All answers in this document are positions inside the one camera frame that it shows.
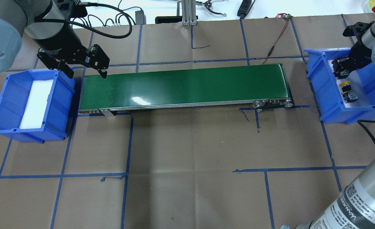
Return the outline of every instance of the label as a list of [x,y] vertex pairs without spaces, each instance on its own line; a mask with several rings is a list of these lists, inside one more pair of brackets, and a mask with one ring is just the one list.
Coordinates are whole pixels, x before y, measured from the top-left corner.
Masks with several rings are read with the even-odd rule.
[[346,196],[359,213],[375,224],[375,200],[365,191],[358,178],[346,188]]
[[311,229],[358,229],[341,211],[337,200],[326,209],[324,215],[320,217]]

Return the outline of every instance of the white floor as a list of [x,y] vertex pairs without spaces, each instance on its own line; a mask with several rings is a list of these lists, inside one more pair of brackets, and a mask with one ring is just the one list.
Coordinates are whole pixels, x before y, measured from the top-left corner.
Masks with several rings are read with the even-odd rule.
[[[91,0],[118,6],[119,0]],[[237,11],[242,0],[213,0],[213,10],[226,13],[227,17],[209,13],[204,6],[196,6],[196,14],[200,21],[233,20],[238,19]],[[366,10],[368,0],[255,0],[247,18],[275,17],[278,13],[290,13],[295,17],[320,16],[336,14],[369,13]],[[139,6],[144,10],[147,24],[155,24],[157,16],[176,16],[176,2],[171,0],[122,0],[120,9]],[[90,14],[100,17],[103,22],[108,18],[115,18],[116,11],[103,7],[88,7]],[[134,10],[128,11],[132,17]],[[96,18],[90,17],[93,26],[101,26]],[[121,24],[126,24],[124,17]]]

